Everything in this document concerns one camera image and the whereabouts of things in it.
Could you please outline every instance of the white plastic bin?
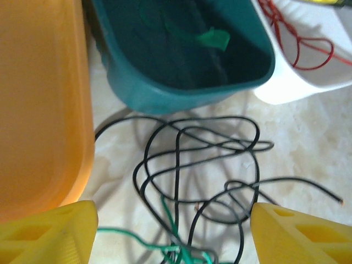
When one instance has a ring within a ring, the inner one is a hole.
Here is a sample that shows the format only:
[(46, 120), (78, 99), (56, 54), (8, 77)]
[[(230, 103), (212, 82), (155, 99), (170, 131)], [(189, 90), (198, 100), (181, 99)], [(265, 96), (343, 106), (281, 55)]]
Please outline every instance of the white plastic bin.
[[(284, 54), (258, 1), (252, 0), (252, 2), (273, 43), (276, 57), (276, 67), (272, 77), (254, 90), (259, 99), (276, 105), (352, 85), (352, 66), (334, 58), (317, 70), (294, 69), (287, 58), (293, 61), (296, 56), (295, 38), (284, 26), (281, 27)], [(273, 2), (286, 21), (295, 26), (300, 36), (328, 38), (334, 43), (335, 54), (352, 61), (352, 41), (335, 8), (295, 0), (273, 0)], [(346, 10), (346, 13), (349, 13), (352, 18), (352, 9)], [(314, 42), (314, 45), (329, 49), (327, 43)], [(327, 58), (325, 54), (303, 46), (300, 57), (298, 65), (302, 67), (319, 65)]]

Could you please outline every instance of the teal plastic bin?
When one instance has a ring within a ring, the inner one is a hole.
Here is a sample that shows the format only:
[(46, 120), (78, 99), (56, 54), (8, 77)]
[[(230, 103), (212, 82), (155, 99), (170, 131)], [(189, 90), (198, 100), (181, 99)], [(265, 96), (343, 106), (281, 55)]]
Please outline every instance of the teal plastic bin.
[[(265, 83), (274, 52), (250, 0), (84, 0), (115, 94), (131, 109), (168, 114)], [(195, 41), (209, 30), (224, 49)]]

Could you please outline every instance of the orange plastic container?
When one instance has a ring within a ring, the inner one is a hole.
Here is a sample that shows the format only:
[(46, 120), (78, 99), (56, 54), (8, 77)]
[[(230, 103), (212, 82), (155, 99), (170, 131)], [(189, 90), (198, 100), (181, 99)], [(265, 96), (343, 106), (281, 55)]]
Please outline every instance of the orange plastic container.
[(79, 0), (0, 0), (0, 222), (75, 202), (94, 156)]

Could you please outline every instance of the cable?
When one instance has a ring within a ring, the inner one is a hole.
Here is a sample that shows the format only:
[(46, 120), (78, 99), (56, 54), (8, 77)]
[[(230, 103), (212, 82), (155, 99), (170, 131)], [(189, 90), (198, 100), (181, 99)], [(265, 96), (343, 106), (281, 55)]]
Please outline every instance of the cable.
[[(281, 50), (283, 51), (283, 53), (285, 53), (285, 51), (284, 51), (284, 47), (282, 44), (281, 31), (280, 31), (279, 24), (283, 24), (286, 27), (286, 29), (288, 30), (288, 32), (296, 38), (297, 55), (296, 55), (295, 61), (293, 63), (291, 63), (293, 68), (298, 69), (298, 70), (320, 69), (323, 66), (325, 66), (332, 58), (337, 59), (346, 65), (352, 66), (352, 61), (347, 60), (347, 59), (335, 54), (334, 43), (331, 40), (329, 40), (328, 38), (324, 38), (324, 37), (318, 38), (318, 37), (302, 37), (302, 36), (300, 36), (298, 34), (296, 28), (292, 24), (288, 23), (285, 20), (284, 16), (282, 15), (282, 13), (276, 7), (276, 5), (273, 3), (272, 0), (258, 0), (258, 2), (259, 2), (261, 9), (263, 10), (264, 15), (269, 18), (271, 26), (274, 27), (277, 41), (278, 41), (279, 46), (280, 46)], [(330, 49), (326, 50), (323, 48), (319, 48), (315, 45), (308, 43), (308, 41), (310, 41), (310, 42), (311, 41), (325, 42), (330, 46)], [(298, 66), (298, 62), (299, 62), (299, 59), (301, 56), (301, 45), (306, 46), (312, 50), (324, 53), (324, 54), (328, 55), (328, 57), (326, 58), (326, 60), (323, 63), (321, 63), (317, 66), (313, 66), (313, 67)]]
[[(327, 190), (326, 188), (322, 187), (320, 184), (310, 181), (308, 179), (299, 178), (299, 177), (278, 177), (278, 178), (271, 178), (266, 180), (260, 180), (260, 170), (259, 164), (256, 159), (257, 152), (268, 151), (274, 147), (274, 143), (271, 141), (261, 141), (260, 138), (260, 129), (259, 126), (256, 124), (255, 121), (248, 117), (233, 115), (233, 116), (224, 116), (224, 117), (209, 117), (209, 118), (183, 118), (183, 119), (176, 119), (173, 121), (166, 121), (156, 117), (150, 116), (133, 116), (133, 117), (125, 117), (119, 118), (108, 124), (104, 125), (97, 133), (96, 133), (96, 140), (102, 135), (104, 131), (108, 128), (119, 124), (121, 122), (126, 122), (128, 120), (135, 120), (135, 119), (146, 119), (152, 120), (159, 123), (159, 126), (156, 126), (156, 129), (151, 134), (150, 138), (148, 139), (145, 149), (144, 149), (144, 157), (143, 160), (137, 164), (135, 167), (132, 177), (133, 177), (133, 185), (140, 196), (141, 200), (145, 204), (145, 206), (149, 209), (150, 213), (155, 217), (157, 222), (160, 224), (162, 229), (168, 234), (170, 239), (170, 246), (158, 246), (158, 245), (150, 245), (144, 242), (142, 239), (138, 238), (135, 234), (123, 230), (123, 229), (114, 229), (114, 228), (100, 228), (98, 231), (101, 232), (115, 232), (121, 233), (125, 235), (129, 235), (135, 239), (137, 239), (142, 245), (144, 245), (149, 250), (159, 250), (163, 256), (163, 260), (161, 263), (170, 263), (170, 264), (180, 264), (181, 261), (184, 261), (186, 264), (194, 264), (194, 263), (211, 263), (211, 264), (228, 264), (228, 263), (239, 263), (241, 256), (243, 254), (244, 249), (244, 231), (242, 225), (245, 221), (247, 221), (250, 217), (252, 207), (254, 203), (258, 201), (258, 197), (262, 196), (268, 202), (273, 204), (278, 204), (272, 198), (270, 198), (267, 194), (259, 190), (259, 186), (261, 184), (268, 184), (268, 183), (276, 183), (276, 182), (286, 182), (286, 181), (296, 181), (305, 184), (309, 184), (318, 190), (322, 191), (326, 195), (330, 196), (332, 199), (336, 200), (337, 202), (342, 203), (343, 200), (337, 196), (336, 194), (332, 193), (331, 191)], [(228, 136), (226, 134), (218, 132), (215, 128), (217, 127), (217, 123), (220, 121), (230, 122), (238, 120), (240, 122), (246, 122), (250, 124), (254, 129), (254, 136), (252, 139), (241, 139), (234, 136)], [(211, 125), (206, 127), (203, 124), (204, 122), (209, 122)], [(154, 142), (155, 138), (163, 131), (165, 128), (171, 128), (177, 132), (175, 136), (175, 147), (169, 150), (160, 151), (158, 153), (150, 154), (151, 145)], [(212, 142), (197, 136), (199, 132), (209, 133), (211, 135), (215, 135), (220, 138), (220, 142)], [(185, 148), (182, 146), (181, 139), (187, 137), (189, 140), (197, 142), (199, 146)], [(185, 153), (197, 153), (199, 151), (209, 150), (209, 149), (218, 149), (223, 150), (225, 153), (220, 153), (216, 157), (210, 157), (198, 161), (193, 161), (189, 163), (181, 163), (180, 157)], [(179, 188), (180, 188), (180, 171), (182, 169), (191, 168), (194, 166), (198, 166), (201, 164), (205, 164), (211, 161), (219, 161), (224, 158), (233, 158), (238, 155), (249, 154), (254, 162), (254, 181), (247, 183), (244, 182), (242, 179), (231, 179), (224, 183), (224, 189), (218, 192), (213, 197), (206, 197), (201, 199), (185, 199), (179, 196)], [(149, 168), (149, 164), (151, 161), (156, 160), (158, 158), (174, 155), (175, 157), (175, 165), (165, 168), (163, 170), (159, 170), (157, 172), (153, 172)], [(139, 183), (137, 176), (138, 172), (143, 169), (146, 178)], [(159, 177), (170, 177), (170, 175), (165, 176), (168, 173), (174, 173), (174, 189), (173, 194), (165, 193), (154, 181), (156, 178)], [(146, 188), (148, 186), (152, 186), (160, 195), (161, 197), (161, 204), (163, 207), (164, 212), (166, 213), (167, 219), (165, 219), (160, 213), (157, 212), (152, 202), (149, 201), (148, 195), (146, 193)], [(250, 201), (249, 206), (245, 206), (242, 202), (235, 198), (234, 194), (243, 189), (252, 190), (253, 196)], [(237, 204), (240, 210), (235, 210), (233, 206), (227, 204), (222, 200), (224, 197), (229, 197), (231, 201)], [(170, 212), (166, 200), (173, 203), (173, 214)], [(209, 207), (211, 204), (218, 204), (224, 207), (232, 216), (233, 219), (218, 219), (212, 216), (205, 214), (205, 209)], [(181, 205), (195, 205), (196, 212), (194, 218), (192, 220), (188, 239), (187, 241), (183, 241), (183, 239), (179, 236), (179, 206)], [(239, 229), (239, 248), (236, 255), (236, 258), (233, 262), (219, 262), (219, 257), (217, 253), (213, 249), (209, 248), (202, 248), (202, 247), (194, 247), (193, 246), (193, 237), (195, 228), (199, 218), (205, 218), (208, 221), (213, 223), (222, 224), (234, 227), (236, 226)]]

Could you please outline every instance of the plastic bin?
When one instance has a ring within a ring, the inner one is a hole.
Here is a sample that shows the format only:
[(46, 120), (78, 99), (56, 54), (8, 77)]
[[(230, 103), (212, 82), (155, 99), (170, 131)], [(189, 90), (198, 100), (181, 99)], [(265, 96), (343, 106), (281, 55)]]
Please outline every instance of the plastic bin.
[(94, 134), (80, 0), (1, 1), (0, 223), (75, 202)]
[[(259, 99), (276, 105), (352, 85), (352, 67), (336, 59), (332, 59), (317, 70), (293, 69), (287, 57), (292, 60), (296, 55), (295, 39), (285, 28), (282, 29), (285, 49), (283, 54), (257, 0), (252, 2), (270, 37), (276, 59), (272, 78), (254, 91)], [(334, 42), (336, 54), (352, 61), (352, 41), (336, 12), (337, 8), (292, 0), (273, 0), (273, 2), (301, 36), (326, 37)], [(346, 11), (352, 17), (352, 9)], [(323, 44), (315, 42), (315, 45), (328, 50), (329, 47)], [(301, 48), (300, 57), (299, 64), (304, 66), (319, 65), (327, 58), (326, 55), (305, 47)]]
[[(86, 0), (84, 8), (109, 83), (135, 111), (166, 114), (218, 102), (273, 73), (273, 48), (250, 1)], [(226, 50), (167, 34), (160, 10), (189, 34), (227, 31)]]

